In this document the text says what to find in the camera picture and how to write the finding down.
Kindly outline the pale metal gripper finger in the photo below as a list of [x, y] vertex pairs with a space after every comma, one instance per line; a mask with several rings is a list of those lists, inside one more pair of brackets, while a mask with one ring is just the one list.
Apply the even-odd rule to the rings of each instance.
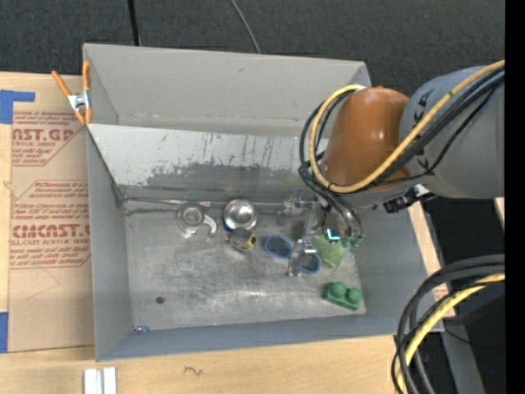
[[284, 225], [289, 219], [301, 216], [311, 210], [316, 203], [316, 195], [304, 190], [292, 190], [291, 196], [282, 203], [282, 209], [277, 214], [276, 223]]
[[292, 248], [288, 262], [288, 275], [297, 277], [317, 272], [317, 251], [307, 239], [297, 240]]

